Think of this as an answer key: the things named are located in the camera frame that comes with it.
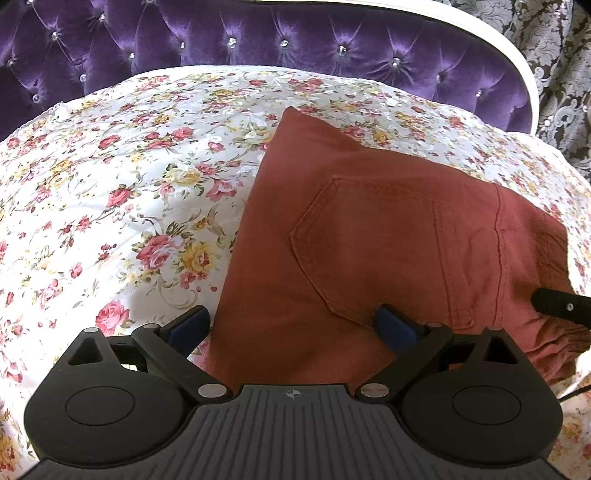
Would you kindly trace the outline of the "rust red pants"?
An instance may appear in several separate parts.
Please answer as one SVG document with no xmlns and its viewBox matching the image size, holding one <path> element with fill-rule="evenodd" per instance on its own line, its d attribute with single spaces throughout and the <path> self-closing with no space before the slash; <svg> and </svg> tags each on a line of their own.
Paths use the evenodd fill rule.
<svg viewBox="0 0 591 480">
<path fill-rule="evenodd" d="M 396 357 L 373 324 L 389 304 L 457 333 L 501 327 L 555 383 L 590 333 L 538 314 L 540 287 L 571 288 L 567 232 L 552 216 L 288 108 L 247 198 L 205 367 L 232 389 L 359 386 Z"/>
</svg>

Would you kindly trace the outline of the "white floral bed sheet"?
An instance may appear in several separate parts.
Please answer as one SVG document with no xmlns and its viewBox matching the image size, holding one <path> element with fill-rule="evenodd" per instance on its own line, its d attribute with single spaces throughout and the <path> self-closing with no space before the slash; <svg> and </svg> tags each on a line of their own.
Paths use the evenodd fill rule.
<svg viewBox="0 0 591 480">
<path fill-rule="evenodd" d="M 25 405 L 86 327 L 124 335 L 214 309 L 280 116 L 294 107 L 363 145 L 514 190 L 561 221 L 590 291 L 590 186 L 536 137 L 375 81 L 192 66 L 60 103 L 1 144 L 1 475 L 37 461 Z"/>
</svg>

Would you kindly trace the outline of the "brown floral damask curtain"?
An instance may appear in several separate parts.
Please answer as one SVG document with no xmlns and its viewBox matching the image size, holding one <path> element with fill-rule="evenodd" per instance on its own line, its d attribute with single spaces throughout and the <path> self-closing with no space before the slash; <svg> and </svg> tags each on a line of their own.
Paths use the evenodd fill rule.
<svg viewBox="0 0 591 480">
<path fill-rule="evenodd" d="M 568 0 L 458 0 L 526 58 L 540 99 L 538 137 L 590 178 L 590 14 Z"/>
</svg>

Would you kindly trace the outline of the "purple tufted velvet sofa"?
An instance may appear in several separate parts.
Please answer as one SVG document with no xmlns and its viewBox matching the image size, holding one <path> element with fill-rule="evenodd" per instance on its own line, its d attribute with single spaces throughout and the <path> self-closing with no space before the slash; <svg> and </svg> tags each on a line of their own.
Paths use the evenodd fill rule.
<svg viewBox="0 0 591 480">
<path fill-rule="evenodd" d="M 536 79 L 516 46 L 437 1 L 7 1 L 1 133 L 56 103 L 186 65 L 363 78 L 508 132 L 539 122 Z"/>
</svg>

